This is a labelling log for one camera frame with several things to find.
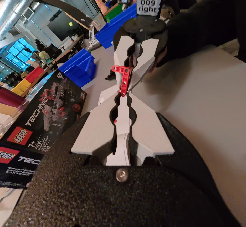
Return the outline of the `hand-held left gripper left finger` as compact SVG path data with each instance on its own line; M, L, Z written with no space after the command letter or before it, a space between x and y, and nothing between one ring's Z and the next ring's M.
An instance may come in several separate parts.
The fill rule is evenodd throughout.
M120 92L114 93L88 114L71 152L83 155L115 154L117 135L115 119L118 117Z

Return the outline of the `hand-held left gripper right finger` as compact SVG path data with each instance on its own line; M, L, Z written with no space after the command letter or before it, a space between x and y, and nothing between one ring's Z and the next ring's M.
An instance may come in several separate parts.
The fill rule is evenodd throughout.
M147 157L174 154L157 113L132 93L127 94L127 105L131 120L129 148L134 164L141 166Z

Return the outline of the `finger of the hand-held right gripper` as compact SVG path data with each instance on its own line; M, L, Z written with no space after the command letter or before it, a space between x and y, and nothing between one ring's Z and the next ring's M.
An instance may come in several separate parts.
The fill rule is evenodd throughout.
M136 85L138 85L153 66L158 43L159 39L154 38L147 39L141 43L140 49L142 49L142 54L138 56L136 66L131 71L128 91L131 91Z
M114 65L133 69L132 55L135 51L135 40L130 36L114 36Z

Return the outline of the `red toy beam piece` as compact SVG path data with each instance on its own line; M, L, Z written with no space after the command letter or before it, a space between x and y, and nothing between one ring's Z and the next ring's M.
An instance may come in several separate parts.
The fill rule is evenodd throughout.
M128 82L130 79L131 68L126 66L113 65L111 70L115 73L121 74L120 93L121 97L125 97L128 92Z

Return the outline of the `grey desk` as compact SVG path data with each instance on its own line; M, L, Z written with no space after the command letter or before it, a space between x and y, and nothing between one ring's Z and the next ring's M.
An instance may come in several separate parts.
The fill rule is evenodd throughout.
M77 121L45 156L4 226L245 226L245 63L212 46L171 61L133 93L165 119L174 155L89 165Z

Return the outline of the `person's right hand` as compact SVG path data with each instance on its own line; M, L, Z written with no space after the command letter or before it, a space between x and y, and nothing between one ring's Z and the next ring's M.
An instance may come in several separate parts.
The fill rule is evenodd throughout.
M168 48L166 47L165 50L162 53L160 53L158 56L156 56L154 64L150 68L148 73L152 73L153 72L153 70L156 68L157 64L160 63L162 61L162 59L166 56L167 51L168 51Z

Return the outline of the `large blue storage bin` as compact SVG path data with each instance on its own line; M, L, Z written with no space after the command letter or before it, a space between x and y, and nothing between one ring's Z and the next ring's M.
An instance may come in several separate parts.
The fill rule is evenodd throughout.
M110 23L106 23L103 28L96 33L95 38L98 42L107 49L112 46L112 41L117 30L123 26L123 24L137 16L136 3L129 6L125 11L117 15L115 18L110 20Z

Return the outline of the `white instruction booklet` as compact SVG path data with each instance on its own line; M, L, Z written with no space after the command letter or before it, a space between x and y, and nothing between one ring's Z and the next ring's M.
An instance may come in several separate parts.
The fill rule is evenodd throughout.
M109 107L112 108L114 106L113 98L116 97L118 90L118 85L115 85L102 91L100 93L98 106L109 98L110 100L107 101L106 104L109 104ZM106 108L106 105L103 104L103 107L100 107L97 111L103 112L103 114L99 115L99 134L97 135L98 138L96 138L97 143L102 146L114 140L114 128L109 118L109 108ZM129 118L127 96L120 98L118 117L116 120L114 124L116 125L117 147L114 155L111 153L107 156L105 165L123 168L130 166L129 134L131 119Z

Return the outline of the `green storage bin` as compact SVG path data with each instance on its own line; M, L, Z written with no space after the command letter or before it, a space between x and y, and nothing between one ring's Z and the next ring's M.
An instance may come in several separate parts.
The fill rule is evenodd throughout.
M121 14L123 12L123 4L115 4L112 8L110 8L106 14L104 15L104 18L106 19L107 23L110 23L110 21Z

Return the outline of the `small blue storage bin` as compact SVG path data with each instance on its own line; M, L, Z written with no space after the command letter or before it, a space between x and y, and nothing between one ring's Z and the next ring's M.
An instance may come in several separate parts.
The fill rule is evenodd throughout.
M59 67L79 87L92 81L95 69L94 57L84 48Z

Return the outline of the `black toy set box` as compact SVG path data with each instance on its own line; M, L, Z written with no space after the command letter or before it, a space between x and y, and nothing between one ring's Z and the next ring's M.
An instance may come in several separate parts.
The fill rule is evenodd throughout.
M86 93L59 69L1 127L0 187L26 189L60 135L81 116Z

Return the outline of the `black monitor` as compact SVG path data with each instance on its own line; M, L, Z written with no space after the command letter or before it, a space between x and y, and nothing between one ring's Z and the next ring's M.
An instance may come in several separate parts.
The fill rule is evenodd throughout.
M80 25L70 18L64 11L58 10L53 17L50 18L47 27L56 35L56 37L63 41L67 37L75 35L75 29Z

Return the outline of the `red storage bin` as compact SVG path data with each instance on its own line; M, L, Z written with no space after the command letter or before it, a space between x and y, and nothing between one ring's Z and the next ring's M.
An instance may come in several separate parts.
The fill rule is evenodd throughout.
M35 82L38 77L42 74L45 74L45 70L42 69L40 66L36 67L31 73L29 73L24 80L28 81L30 84Z

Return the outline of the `yellow storage bin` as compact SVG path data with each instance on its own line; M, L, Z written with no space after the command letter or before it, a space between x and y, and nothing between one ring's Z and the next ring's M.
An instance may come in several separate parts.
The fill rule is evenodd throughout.
M12 90L11 92L24 97L24 92L28 89L28 87L31 85L31 83L26 80L23 79L19 84L17 84Z

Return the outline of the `maroon storage bin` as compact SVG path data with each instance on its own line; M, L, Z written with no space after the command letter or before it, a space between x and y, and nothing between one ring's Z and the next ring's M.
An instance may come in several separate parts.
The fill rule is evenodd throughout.
M18 108L19 106L23 104L24 101L25 101L25 98L13 93L12 91L4 87L0 87L0 103L1 104L11 106L14 108Z

